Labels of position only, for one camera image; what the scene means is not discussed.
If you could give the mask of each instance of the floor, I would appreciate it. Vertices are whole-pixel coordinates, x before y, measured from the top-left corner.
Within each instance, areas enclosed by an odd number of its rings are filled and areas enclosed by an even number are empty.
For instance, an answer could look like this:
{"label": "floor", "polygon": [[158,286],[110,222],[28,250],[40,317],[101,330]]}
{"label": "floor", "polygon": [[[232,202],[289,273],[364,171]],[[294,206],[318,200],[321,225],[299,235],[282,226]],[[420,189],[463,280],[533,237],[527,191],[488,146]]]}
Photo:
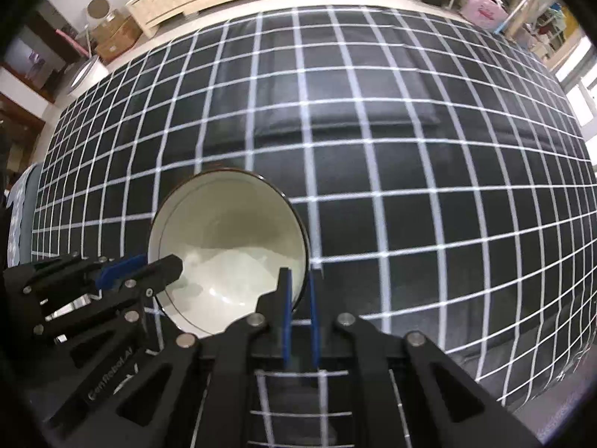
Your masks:
{"label": "floor", "polygon": [[[218,5],[217,7],[199,12],[188,18],[184,16],[178,16],[164,22],[153,38],[147,39],[145,35],[142,35],[133,49],[115,59],[107,66],[107,68],[110,71],[115,71],[119,67],[126,65],[135,57],[174,38],[188,34],[200,28],[208,27],[209,25],[226,21],[231,18],[295,6],[355,3],[368,6],[381,6],[401,10],[420,11],[465,21],[462,17],[456,14],[456,12],[445,10],[436,6],[431,6],[418,0],[239,0]],[[46,125],[38,137],[34,152],[31,154],[31,163],[42,162],[44,160],[50,145],[50,139],[52,138],[54,130],[56,129],[56,124],[58,123],[60,113],[73,100],[73,98],[59,92],[54,105],[51,107],[49,106],[49,109],[43,115]]]}

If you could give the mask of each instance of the gray fabric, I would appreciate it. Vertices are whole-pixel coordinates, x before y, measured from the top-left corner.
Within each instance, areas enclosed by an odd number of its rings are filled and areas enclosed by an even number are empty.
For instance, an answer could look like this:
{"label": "gray fabric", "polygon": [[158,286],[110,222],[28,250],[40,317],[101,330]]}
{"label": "gray fabric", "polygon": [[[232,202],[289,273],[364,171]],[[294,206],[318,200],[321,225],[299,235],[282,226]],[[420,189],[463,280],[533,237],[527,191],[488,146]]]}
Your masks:
{"label": "gray fabric", "polygon": [[13,204],[8,233],[8,267],[31,262],[31,230],[40,175],[41,164],[29,166],[8,195],[7,206]]}

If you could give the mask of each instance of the round brown object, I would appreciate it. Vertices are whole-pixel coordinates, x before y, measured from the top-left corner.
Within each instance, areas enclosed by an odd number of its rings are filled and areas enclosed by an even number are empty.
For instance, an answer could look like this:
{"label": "round brown object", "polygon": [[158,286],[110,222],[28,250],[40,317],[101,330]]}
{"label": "round brown object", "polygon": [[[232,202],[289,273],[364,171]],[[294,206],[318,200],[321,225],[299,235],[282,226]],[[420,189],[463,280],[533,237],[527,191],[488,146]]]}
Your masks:
{"label": "round brown object", "polygon": [[87,5],[87,12],[93,18],[104,18],[110,11],[110,3],[108,0],[91,0]]}

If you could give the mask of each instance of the triangular cutout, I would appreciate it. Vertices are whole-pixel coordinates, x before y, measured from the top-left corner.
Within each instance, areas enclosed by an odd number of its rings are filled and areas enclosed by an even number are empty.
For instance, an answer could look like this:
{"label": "triangular cutout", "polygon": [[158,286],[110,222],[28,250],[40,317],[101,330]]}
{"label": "triangular cutout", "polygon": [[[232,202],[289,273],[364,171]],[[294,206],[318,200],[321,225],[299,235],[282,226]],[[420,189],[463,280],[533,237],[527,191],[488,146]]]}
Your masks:
{"label": "triangular cutout", "polygon": [[445,367],[434,363],[432,364],[432,370],[452,422],[463,422],[484,411],[482,402],[470,393]]}
{"label": "triangular cutout", "polygon": [[165,365],[159,369],[144,385],[124,401],[118,408],[118,415],[139,426],[147,426],[153,418],[171,373],[172,367],[170,365]]}
{"label": "triangular cutout", "polygon": [[80,343],[71,350],[71,358],[76,368],[83,367],[112,338],[114,332],[109,330]]}

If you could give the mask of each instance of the brown box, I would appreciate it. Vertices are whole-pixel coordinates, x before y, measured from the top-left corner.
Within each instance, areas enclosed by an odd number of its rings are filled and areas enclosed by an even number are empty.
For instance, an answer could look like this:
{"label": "brown box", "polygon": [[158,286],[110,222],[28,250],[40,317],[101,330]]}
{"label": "brown box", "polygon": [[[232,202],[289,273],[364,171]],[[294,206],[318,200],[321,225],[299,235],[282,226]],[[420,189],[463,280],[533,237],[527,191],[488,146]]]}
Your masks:
{"label": "brown box", "polygon": [[110,12],[96,28],[90,31],[91,37],[93,37],[98,44],[104,43],[116,33],[125,20],[126,18],[121,12],[114,10]]}
{"label": "brown box", "polygon": [[112,37],[96,47],[96,54],[104,62],[111,62],[135,45],[141,34],[137,22],[129,16]]}

